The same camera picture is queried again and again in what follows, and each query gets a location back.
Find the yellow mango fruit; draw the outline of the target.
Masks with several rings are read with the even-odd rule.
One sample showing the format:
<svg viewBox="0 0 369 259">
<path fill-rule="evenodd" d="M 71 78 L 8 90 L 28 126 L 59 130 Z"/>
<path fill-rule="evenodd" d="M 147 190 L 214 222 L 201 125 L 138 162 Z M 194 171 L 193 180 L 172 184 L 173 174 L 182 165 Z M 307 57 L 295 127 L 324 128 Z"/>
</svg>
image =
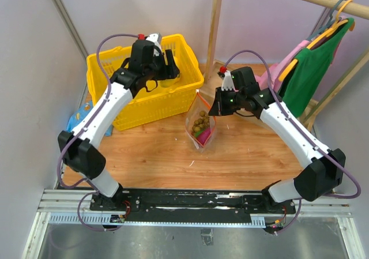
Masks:
<svg viewBox="0 0 369 259">
<path fill-rule="evenodd" d="M 163 88 L 170 88 L 172 87 L 174 84 L 178 83 L 180 81 L 180 74 L 177 75 L 175 78 L 170 78 L 170 79 L 165 79 L 165 80 L 160 80 L 159 84 L 161 87 Z"/>
</svg>

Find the bunch of brown longans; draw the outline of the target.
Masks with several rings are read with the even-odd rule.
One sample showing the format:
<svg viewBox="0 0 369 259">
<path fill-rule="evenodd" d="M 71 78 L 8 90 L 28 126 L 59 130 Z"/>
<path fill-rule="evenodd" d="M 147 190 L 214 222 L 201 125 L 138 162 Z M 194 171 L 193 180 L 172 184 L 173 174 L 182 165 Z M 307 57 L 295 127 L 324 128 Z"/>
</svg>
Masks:
<svg viewBox="0 0 369 259">
<path fill-rule="evenodd" d="M 209 116 L 205 111 L 198 113 L 198 118 L 194 121 L 192 132 L 197 133 L 210 127 Z"/>
</svg>

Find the clear zip top bag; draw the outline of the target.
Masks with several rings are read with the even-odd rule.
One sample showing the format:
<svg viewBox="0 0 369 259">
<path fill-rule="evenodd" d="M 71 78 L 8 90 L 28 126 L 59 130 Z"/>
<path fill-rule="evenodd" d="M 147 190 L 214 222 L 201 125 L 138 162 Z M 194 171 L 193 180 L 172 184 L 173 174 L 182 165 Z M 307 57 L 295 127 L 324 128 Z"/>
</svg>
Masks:
<svg viewBox="0 0 369 259">
<path fill-rule="evenodd" d="M 210 104 L 199 91 L 185 117 L 185 131 L 195 150 L 203 152 L 216 135 L 216 117 L 209 115 Z"/>
</svg>

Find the dark red fruit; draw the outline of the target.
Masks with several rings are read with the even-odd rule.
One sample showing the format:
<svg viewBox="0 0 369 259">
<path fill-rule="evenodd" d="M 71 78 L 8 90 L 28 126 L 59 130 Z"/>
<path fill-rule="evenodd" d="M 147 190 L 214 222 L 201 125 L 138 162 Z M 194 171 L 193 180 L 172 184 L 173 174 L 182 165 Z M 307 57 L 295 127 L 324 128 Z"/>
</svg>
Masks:
<svg viewBox="0 0 369 259">
<path fill-rule="evenodd" d="M 208 140 L 208 138 L 210 137 L 210 134 L 211 129 L 207 128 L 205 130 L 200 131 L 199 134 L 196 136 L 196 139 L 201 145 L 204 145 Z"/>
</svg>

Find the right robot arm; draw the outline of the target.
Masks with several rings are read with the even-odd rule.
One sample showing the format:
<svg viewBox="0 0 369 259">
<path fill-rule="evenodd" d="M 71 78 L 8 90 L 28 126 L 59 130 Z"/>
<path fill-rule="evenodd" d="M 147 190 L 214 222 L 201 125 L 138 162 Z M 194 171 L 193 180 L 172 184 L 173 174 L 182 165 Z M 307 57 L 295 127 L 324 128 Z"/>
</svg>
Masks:
<svg viewBox="0 0 369 259">
<path fill-rule="evenodd" d="M 216 88 L 209 115 L 227 116 L 241 109 L 252 113 L 284 141 L 302 167 L 297 177 L 264 188 L 261 205 L 266 212 L 277 211 L 287 200 L 314 201 L 341 184 L 343 151 L 330 149 L 310 134 L 273 90 L 260 89 L 250 67 L 229 71 L 222 66 L 219 76 L 223 82 Z"/>
</svg>

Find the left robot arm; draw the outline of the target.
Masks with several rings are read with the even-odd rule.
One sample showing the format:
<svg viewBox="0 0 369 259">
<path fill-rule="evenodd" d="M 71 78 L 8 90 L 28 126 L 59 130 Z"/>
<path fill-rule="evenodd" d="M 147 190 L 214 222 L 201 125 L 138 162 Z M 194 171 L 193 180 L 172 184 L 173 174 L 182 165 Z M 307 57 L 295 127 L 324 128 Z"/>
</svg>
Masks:
<svg viewBox="0 0 369 259">
<path fill-rule="evenodd" d="M 140 90 L 148 88 L 148 81 L 168 81 L 179 76 L 172 51 L 163 51 L 160 43 L 158 33 L 139 35 L 130 57 L 107 79 L 106 91 L 91 112 L 71 132 L 62 131 L 58 136 L 61 162 L 80 173 L 113 211 L 123 205 L 119 193 L 122 187 L 105 168 L 106 159 L 98 147 L 116 116 Z"/>
</svg>

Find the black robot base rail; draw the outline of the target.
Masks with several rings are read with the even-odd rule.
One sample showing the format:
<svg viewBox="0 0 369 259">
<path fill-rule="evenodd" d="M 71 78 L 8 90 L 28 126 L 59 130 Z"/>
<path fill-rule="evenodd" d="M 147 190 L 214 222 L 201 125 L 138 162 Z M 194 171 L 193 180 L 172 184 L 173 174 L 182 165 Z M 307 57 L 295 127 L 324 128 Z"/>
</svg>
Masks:
<svg viewBox="0 0 369 259">
<path fill-rule="evenodd" d="M 90 210 L 111 212 L 110 223 L 160 226 L 281 227 L 296 212 L 292 200 L 275 203 L 261 191 L 119 188 L 115 197 L 94 194 Z"/>
</svg>

